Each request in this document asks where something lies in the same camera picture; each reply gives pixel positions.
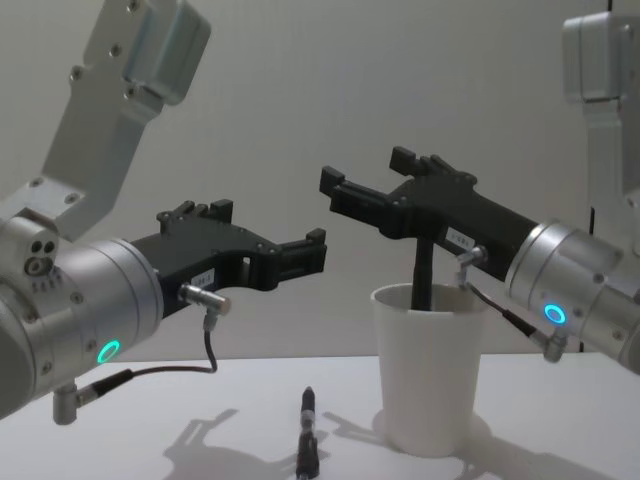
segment bolt hole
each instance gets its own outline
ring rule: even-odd
[[[76,305],[81,304],[82,302],[84,302],[84,297],[82,296],[82,294],[80,292],[73,292],[71,294],[71,301],[73,303],[75,303]]]
[[[41,269],[42,269],[42,263],[40,262],[40,260],[33,260],[29,264],[29,273],[35,274],[40,272]]]
[[[77,193],[70,193],[64,199],[64,203],[66,203],[66,204],[76,203],[78,201],[78,198],[80,198],[80,197],[78,196]]]
[[[69,75],[69,78],[71,79],[71,81],[75,82],[77,80],[80,80],[82,78],[82,68],[80,67],[73,67],[71,69],[71,75]]]
[[[129,13],[135,12],[138,8],[140,8],[139,0],[130,0],[129,5],[127,6],[127,11]]]
[[[113,47],[111,47],[111,50],[109,50],[109,55],[111,55],[112,57],[119,57],[120,54],[122,53],[122,47],[119,44],[114,44]]]

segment green led ring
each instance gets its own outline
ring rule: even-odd
[[[98,363],[107,363],[109,360],[115,357],[119,351],[120,342],[118,340],[111,340],[104,347],[102,347],[102,350],[100,350],[100,353],[98,354]]]

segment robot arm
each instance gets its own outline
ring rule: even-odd
[[[569,20],[563,32],[565,93],[583,104],[588,125],[589,199],[599,218],[633,239],[629,248],[556,221],[536,225],[473,192],[474,177],[403,149],[394,150],[391,168],[414,178],[395,192],[355,186],[331,168],[323,171],[321,191],[331,197],[332,210],[390,238],[417,237],[457,255],[468,251],[459,258],[504,281],[512,300],[556,327],[546,342],[558,346],[556,352],[572,335],[640,374],[636,32],[640,19],[609,12]],[[416,262],[417,268],[431,259]],[[525,330],[535,340],[534,329]]]
[[[30,218],[69,241],[101,220],[147,123],[185,97],[210,33],[181,0],[105,2],[42,172],[2,202],[0,219]]]
[[[475,177],[442,165],[439,157],[417,160],[396,148],[391,168],[413,178],[390,194],[348,182],[330,167],[320,189],[331,197],[332,211],[374,225],[388,238],[418,238],[459,258],[481,252],[471,263],[556,327],[543,341],[535,329],[526,331],[552,348],[546,358],[557,361],[573,335],[640,373],[640,260],[579,229],[537,225],[478,195]],[[430,262],[430,256],[416,258],[416,268]]]
[[[231,224],[229,201],[163,212],[160,233],[133,243],[58,254],[59,238],[112,208],[145,125],[184,98],[210,31],[183,0],[105,1],[41,175],[0,204],[0,419],[55,391],[54,419],[70,423],[87,401],[75,378],[163,318],[189,304],[224,314],[214,290],[322,271],[324,231],[274,244]]]

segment blue led ring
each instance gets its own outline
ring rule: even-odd
[[[556,325],[564,325],[567,323],[567,315],[564,313],[562,307],[550,303],[544,307],[544,314],[547,318]]]

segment screw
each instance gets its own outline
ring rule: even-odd
[[[69,298],[76,305],[80,305],[82,302],[84,302],[84,297],[80,292],[73,292]]]
[[[32,257],[27,260],[27,263],[24,265],[24,269],[29,275],[40,275],[43,270],[42,262],[39,259]]]
[[[71,69],[71,74],[69,75],[69,80],[72,82],[76,82],[82,78],[82,68],[81,67],[73,67]]]
[[[109,50],[109,55],[111,55],[113,58],[120,56],[121,53],[122,47],[117,43],[114,43],[111,47],[111,50]]]
[[[66,203],[67,205],[70,205],[72,203],[76,203],[79,198],[80,196],[77,193],[70,193],[65,197],[64,203]]]

